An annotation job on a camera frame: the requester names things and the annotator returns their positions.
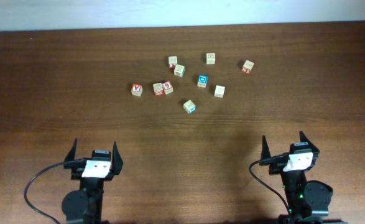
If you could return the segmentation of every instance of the toy block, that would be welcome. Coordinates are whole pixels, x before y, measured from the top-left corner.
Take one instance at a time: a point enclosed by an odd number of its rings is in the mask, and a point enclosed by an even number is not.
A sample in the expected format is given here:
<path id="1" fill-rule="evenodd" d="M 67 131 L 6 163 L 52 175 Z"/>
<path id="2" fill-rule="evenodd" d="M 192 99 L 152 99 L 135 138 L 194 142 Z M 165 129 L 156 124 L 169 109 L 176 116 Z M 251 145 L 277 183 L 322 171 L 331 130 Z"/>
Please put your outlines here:
<path id="1" fill-rule="evenodd" d="M 169 56 L 169 68 L 173 69 L 178 64 L 177 56 Z"/>
<path id="2" fill-rule="evenodd" d="M 224 92 L 225 92 L 225 86 L 216 86 L 214 96 L 222 98 L 224 97 Z"/>
<path id="3" fill-rule="evenodd" d="M 163 85 L 164 93 L 166 95 L 173 92 L 173 88 L 172 88 L 170 81 L 167 81 L 167 82 L 163 83 L 162 85 Z"/>
<path id="4" fill-rule="evenodd" d="M 183 65 L 176 65 L 174 69 L 174 75 L 183 77 L 183 74 L 185 73 L 185 66 Z"/>
<path id="5" fill-rule="evenodd" d="M 153 90 L 155 91 L 155 96 L 160 96 L 164 94 L 161 83 L 153 84 Z"/>
<path id="6" fill-rule="evenodd" d="M 188 114 L 191 114 L 196 110 L 196 105 L 192 102 L 192 100 L 188 100 L 186 103 L 183 104 L 183 109 L 185 109 Z"/>
<path id="7" fill-rule="evenodd" d="M 132 84 L 131 93 L 134 96 L 141 96 L 142 95 L 142 85 Z"/>
<path id="8" fill-rule="evenodd" d="M 252 67 L 254 66 L 254 63 L 250 62 L 249 60 L 247 60 L 242 68 L 243 72 L 246 72 L 247 74 L 250 74 Z"/>
<path id="9" fill-rule="evenodd" d="M 206 54 L 206 64 L 214 65 L 215 64 L 215 53 L 207 53 Z"/>
<path id="10" fill-rule="evenodd" d="M 208 76 L 206 76 L 206 75 L 199 75 L 199 79 L 197 80 L 197 86 L 206 88 L 207 81 L 208 81 Z"/>

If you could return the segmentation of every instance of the block with blue symbol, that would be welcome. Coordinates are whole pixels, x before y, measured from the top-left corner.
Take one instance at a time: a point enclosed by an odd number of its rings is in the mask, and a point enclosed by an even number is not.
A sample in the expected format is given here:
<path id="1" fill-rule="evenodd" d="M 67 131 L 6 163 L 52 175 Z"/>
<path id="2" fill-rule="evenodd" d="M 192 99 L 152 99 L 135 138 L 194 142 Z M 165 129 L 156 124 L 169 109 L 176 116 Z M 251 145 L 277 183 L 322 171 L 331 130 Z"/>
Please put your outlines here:
<path id="1" fill-rule="evenodd" d="M 185 109 L 188 114 L 191 114 L 196 110 L 196 105 L 192 102 L 192 100 L 188 100 L 186 103 L 183 104 L 183 109 Z"/>
<path id="2" fill-rule="evenodd" d="M 208 81 L 208 76 L 206 76 L 206 75 L 199 75 L 199 79 L 197 80 L 197 86 L 206 88 L 207 81 Z"/>

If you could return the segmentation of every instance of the wooden table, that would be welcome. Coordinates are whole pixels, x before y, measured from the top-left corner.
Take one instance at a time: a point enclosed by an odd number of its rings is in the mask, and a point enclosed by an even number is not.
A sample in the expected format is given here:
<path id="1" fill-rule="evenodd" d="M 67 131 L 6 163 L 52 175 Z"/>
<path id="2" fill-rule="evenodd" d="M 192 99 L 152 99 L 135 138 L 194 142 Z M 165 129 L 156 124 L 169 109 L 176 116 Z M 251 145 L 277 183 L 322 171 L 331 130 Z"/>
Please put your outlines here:
<path id="1" fill-rule="evenodd" d="M 183 78 L 168 69 L 171 55 L 186 66 Z M 255 63 L 250 75 L 240 71 L 245 60 Z M 207 88 L 197 87 L 199 74 Z M 174 92 L 154 96 L 152 84 L 166 80 Z M 112 224 L 276 218 L 282 202 L 247 168 L 263 134 L 276 155 L 300 130 L 321 152 L 308 180 L 335 191 L 329 218 L 365 223 L 365 22 L 0 32 L 2 224 L 52 223 L 25 204 L 23 189 L 75 138 L 77 158 L 118 142 L 124 167 L 103 202 Z M 254 172 L 283 192 L 266 167 Z M 58 168 L 28 196 L 65 223 L 61 202 L 76 189 Z"/>

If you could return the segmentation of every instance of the white wall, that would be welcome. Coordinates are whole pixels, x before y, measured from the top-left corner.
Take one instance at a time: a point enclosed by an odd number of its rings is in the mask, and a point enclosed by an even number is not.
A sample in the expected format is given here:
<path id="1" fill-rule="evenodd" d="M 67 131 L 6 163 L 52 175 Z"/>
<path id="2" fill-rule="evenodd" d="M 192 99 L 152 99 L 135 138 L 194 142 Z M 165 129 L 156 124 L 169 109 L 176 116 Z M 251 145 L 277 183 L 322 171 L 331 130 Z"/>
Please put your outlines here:
<path id="1" fill-rule="evenodd" d="M 0 30 L 365 20 L 365 0 L 0 0 Z"/>

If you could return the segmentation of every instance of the black cable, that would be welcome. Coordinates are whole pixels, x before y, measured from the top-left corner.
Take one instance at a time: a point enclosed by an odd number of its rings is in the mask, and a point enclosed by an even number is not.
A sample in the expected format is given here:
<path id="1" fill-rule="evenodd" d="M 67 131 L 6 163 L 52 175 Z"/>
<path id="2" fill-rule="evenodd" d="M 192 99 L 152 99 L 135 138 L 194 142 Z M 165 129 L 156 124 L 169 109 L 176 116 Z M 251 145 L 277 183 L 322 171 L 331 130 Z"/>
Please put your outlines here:
<path id="1" fill-rule="evenodd" d="M 31 179 L 30 179 L 30 181 L 27 183 L 27 185 L 26 185 L 26 187 L 25 187 L 25 190 L 24 190 L 23 196 L 25 197 L 25 201 L 26 201 L 27 205 L 28 205 L 31 209 L 33 209 L 33 210 L 35 210 L 36 212 L 38 212 L 39 214 L 41 214 L 41 215 L 43 215 L 43 216 L 45 216 L 45 217 L 47 217 L 47 218 L 51 219 L 51 220 L 52 220 L 52 221 L 54 221 L 56 224 L 60 224 L 60 222 L 59 222 L 56 218 L 54 218 L 54 217 L 50 216 L 49 214 L 47 214 L 47 213 L 45 213 L 45 212 L 43 212 L 43 211 L 39 210 L 38 208 L 34 207 L 34 205 L 32 205 L 32 204 L 31 204 L 31 202 L 29 201 L 29 199 L 27 199 L 27 189 L 29 189 L 30 185 L 33 183 L 33 181 L 34 181 L 36 178 L 38 178 L 41 174 L 43 174 L 43 173 L 47 172 L 48 170 L 50 170 L 50 169 L 52 169 L 52 168 L 54 168 L 54 167 L 60 166 L 60 165 L 69 164 L 69 163 L 72 163 L 72 162 L 79 162 L 79 161 L 82 161 L 82 159 L 77 159 L 77 160 L 74 160 L 74 161 L 68 161 L 68 162 L 59 162 L 59 163 L 57 163 L 57 164 L 54 164 L 54 165 L 52 165 L 52 166 L 49 166 L 49 167 L 45 168 L 44 170 L 42 170 L 42 171 L 38 172 L 38 173 L 37 173 L 37 174 L 36 174 L 33 178 L 31 178 Z"/>
<path id="2" fill-rule="evenodd" d="M 256 161 L 256 162 L 253 162 L 251 165 L 250 165 L 250 167 L 249 167 L 249 171 L 250 171 L 250 174 L 258 181 L 258 182 L 260 182 L 262 185 L 264 185 L 266 188 L 268 188 L 270 191 L 272 191 L 273 193 L 275 193 L 277 196 L 279 196 L 279 198 L 282 200 L 282 202 L 283 202 L 283 204 L 284 204 L 284 206 L 286 207 L 286 209 L 287 209 L 287 213 L 288 213 L 288 215 L 290 216 L 290 218 L 291 218 L 291 212 L 290 212 L 290 210 L 289 210 L 289 206 L 287 205 L 287 203 L 286 203 L 286 201 L 284 200 L 284 198 L 276 191 L 276 190 L 274 190 L 272 187 L 269 187 L 267 184 L 265 184 L 262 180 L 260 180 L 252 171 L 251 171 L 251 168 L 254 166 L 254 165 L 256 165 L 256 164 L 258 164 L 258 163 L 260 163 L 260 162 L 264 162 L 264 161 L 262 161 L 262 160 L 258 160 L 258 161 Z"/>

